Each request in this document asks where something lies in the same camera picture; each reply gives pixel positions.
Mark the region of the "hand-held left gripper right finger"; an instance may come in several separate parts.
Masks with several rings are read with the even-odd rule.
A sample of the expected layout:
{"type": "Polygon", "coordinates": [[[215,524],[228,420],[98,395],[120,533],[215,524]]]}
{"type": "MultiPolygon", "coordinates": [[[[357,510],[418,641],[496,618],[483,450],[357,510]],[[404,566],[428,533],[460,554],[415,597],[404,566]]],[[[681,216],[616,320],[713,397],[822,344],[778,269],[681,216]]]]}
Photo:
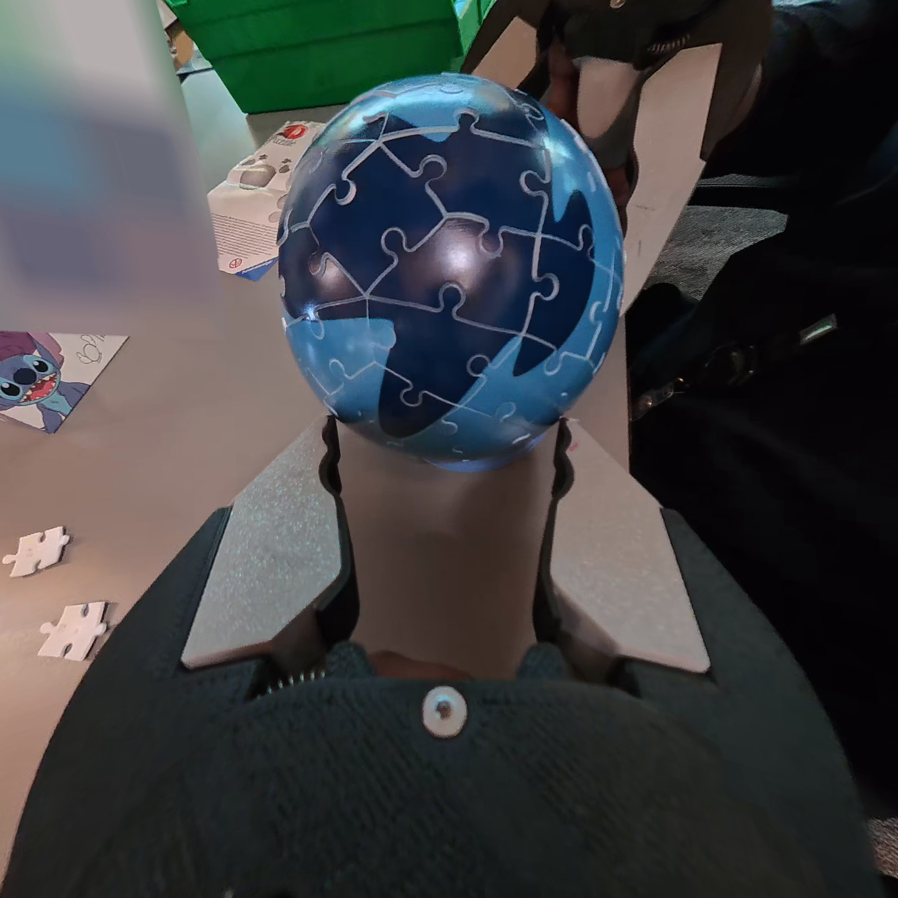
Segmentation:
{"type": "Polygon", "coordinates": [[[558,423],[533,600],[536,638],[581,677],[623,661],[706,674],[662,509],[575,420],[558,423]]]}

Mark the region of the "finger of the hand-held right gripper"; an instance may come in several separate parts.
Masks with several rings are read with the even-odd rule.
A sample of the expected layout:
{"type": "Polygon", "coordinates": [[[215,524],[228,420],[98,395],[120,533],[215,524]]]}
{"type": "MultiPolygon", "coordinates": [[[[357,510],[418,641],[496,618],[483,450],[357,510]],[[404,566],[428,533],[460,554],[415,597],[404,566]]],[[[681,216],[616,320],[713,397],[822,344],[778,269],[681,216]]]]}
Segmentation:
{"type": "Polygon", "coordinates": [[[607,59],[577,62],[583,138],[604,169],[636,163],[626,207],[622,312],[645,286],[702,174],[720,54],[720,44],[679,51],[651,73],[607,59]]]}
{"type": "Polygon", "coordinates": [[[471,74],[533,99],[549,89],[548,49],[556,37],[554,17],[486,17],[471,42],[471,74]]]}

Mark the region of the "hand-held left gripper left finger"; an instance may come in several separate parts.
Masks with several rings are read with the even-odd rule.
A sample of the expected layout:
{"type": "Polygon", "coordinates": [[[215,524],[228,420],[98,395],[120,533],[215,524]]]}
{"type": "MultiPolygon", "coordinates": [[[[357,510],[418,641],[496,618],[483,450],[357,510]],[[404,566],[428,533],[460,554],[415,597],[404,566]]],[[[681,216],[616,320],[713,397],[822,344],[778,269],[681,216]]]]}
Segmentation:
{"type": "Polygon", "coordinates": [[[234,500],[181,661],[320,666],[360,602],[335,417],[312,422],[234,500]]]}

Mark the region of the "blue puzzle ball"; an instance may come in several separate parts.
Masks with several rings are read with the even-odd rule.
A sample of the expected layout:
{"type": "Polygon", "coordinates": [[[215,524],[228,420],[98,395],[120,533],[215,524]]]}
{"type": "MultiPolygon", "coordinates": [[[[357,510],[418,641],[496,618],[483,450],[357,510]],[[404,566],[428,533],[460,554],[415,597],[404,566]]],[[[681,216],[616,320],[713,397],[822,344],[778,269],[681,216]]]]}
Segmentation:
{"type": "Polygon", "coordinates": [[[612,345],[623,230],[566,121],[483,78],[357,97],[295,169],[277,234],[286,339],[366,439],[435,461],[548,431],[612,345]]]}

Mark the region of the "white puzzle piece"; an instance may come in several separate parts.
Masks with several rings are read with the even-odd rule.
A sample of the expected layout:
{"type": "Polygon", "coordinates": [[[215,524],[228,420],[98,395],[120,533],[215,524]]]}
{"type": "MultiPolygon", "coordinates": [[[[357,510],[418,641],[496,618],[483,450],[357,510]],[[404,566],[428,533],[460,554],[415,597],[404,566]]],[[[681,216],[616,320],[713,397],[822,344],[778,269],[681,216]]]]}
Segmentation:
{"type": "Polygon", "coordinates": [[[38,656],[84,661],[96,640],[108,630],[108,607],[106,601],[67,605],[56,623],[41,624],[39,632],[46,639],[38,656]]]}
{"type": "Polygon", "coordinates": [[[71,536],[64,526],[38,533],[30,533],[18,540],[17,552],[3,557],[4,565],[11,565],[10,578],[24,578],[57,565],[64,555],[71,536]]]}

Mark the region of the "cartoon printed puzzle box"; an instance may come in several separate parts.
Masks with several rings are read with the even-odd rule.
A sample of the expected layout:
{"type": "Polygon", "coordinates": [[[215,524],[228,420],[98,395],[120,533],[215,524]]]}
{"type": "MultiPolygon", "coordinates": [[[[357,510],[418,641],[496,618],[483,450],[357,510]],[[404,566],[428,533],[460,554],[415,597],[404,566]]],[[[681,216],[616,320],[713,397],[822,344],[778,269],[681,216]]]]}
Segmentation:
{"type": "Polygon", "coordinates": [[[2,331],[2,420],[57,432],[127,341],[118,335],[2,331]]]}

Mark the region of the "person's dark clothed torso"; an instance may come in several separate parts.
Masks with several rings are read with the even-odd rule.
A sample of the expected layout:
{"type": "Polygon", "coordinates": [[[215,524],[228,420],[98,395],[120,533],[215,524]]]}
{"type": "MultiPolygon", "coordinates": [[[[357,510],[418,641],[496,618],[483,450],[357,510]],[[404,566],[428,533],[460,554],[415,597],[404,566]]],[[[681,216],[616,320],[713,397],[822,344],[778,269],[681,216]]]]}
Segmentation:
{"type": "Polygon", "coordinates": [[[896,239],[733,255],[626,314],[631,469],[760,607],[896,820],[896,239]]]}

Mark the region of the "green plastic bin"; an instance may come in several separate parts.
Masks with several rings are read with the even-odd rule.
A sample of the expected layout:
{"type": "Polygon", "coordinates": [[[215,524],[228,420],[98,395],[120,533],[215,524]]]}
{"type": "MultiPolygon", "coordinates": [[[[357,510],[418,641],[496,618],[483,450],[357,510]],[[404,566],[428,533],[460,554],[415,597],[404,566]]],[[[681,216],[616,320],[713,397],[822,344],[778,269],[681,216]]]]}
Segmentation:
{"type": "Polygon", "coordinates": [[[168,1],[246,114],[457,71],[491,1],[168,1]]]}

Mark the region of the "white instruction leaflet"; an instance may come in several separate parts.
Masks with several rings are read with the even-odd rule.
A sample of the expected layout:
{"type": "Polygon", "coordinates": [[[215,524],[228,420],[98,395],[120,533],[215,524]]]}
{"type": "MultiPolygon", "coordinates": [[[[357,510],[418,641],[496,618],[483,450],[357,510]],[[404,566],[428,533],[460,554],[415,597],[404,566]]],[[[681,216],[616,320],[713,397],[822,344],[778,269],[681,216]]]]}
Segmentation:
{"type": "Polygon", "coordinates": [[[208,192],[223,273],[257,282],[275,266],[293,172],[321,129],[319,122],[287,122],[208,192]]]}

